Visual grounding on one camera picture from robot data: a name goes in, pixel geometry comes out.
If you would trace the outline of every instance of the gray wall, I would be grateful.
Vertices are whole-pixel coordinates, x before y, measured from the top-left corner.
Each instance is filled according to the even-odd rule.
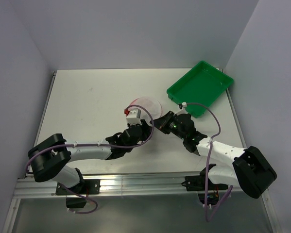
[[[10,0],[55,69],[225,67],[258,0]]]
[[[0,0],[0,232],[34,142],[50,77],[10,2]]]
[[[291,232],[291,0],[260,0],[226,67],[247,144],[278,174],[270,187],[283,232]]]

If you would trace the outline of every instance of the green tray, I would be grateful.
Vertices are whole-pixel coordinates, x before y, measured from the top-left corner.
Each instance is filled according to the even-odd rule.
[[[205,61],[200,61],[175,84],[168,88],[169,99],[176,103],[197,102],[209,107],[229,86],[233,79]],[[189,105],[187,112],[199,117],[206,111],[197,105]]]

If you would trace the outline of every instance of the red object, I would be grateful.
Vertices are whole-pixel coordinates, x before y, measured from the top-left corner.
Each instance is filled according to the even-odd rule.
[[[130,111],[129,111],[128,109],[125,109],[125,110],[124,110],[124,113],[125,113],[125,115],[127,116],[127,115],[130,113]]]

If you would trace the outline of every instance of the white table surface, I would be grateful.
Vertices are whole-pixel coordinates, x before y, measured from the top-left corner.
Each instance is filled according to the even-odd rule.
[[[38,143],[54,133],[65,139],[97,141],[126,126],[124,108],[133,100],[150,96],[159,100],[163,114],[178,111],[166,90],[189,69],[96,69],[59,70],[56,74]],[[236,147],[241,140],[231,106],[224,92],[211,109],[219,119],[222,133],[216,137]],[[208,112],[195,119],[195,128],[209,136],[218,126]],[[144,146],[135,148],[116,160],[85,160],[68,164],[83,174],[150,173],[201,171],[205,158],[189,153],[182,140],[156,130]]]

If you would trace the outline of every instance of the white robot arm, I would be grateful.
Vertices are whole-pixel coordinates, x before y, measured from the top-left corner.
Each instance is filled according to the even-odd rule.
[[[34,179],[37,182],[54,180],[70,188],[75,193],[84,191],[85,183],[80,170],[70,168],[67,163],[76,160],[102,159],[110,160],[122,157],[130,152],[138,142],[148,140],[152,126],[140,119],[140,110],[132,109],[126,112],[128,129],[122,133],[97,142],[79,143],[65,140],[59,133],[32,148],[29,158],[37,153],[57,146],[54,150],[43,152],[31,161]],[[207,156],[210,149],[210,137],[196,131],[190,114],[175,114],[169,111],[163,117],[151,122],[155,128],[165,134],[173,133],[183,140],[184,147],[189,152]],[[255,147],[248,149],[236,148],[213,141],[211,158],[224,165],[212,165],[208,178],[212,184],[227,184],[240,186],[253,198],[258,198],[277,175],[262,153]],[[200,177],[201,189],[205,188],[205,178]]]

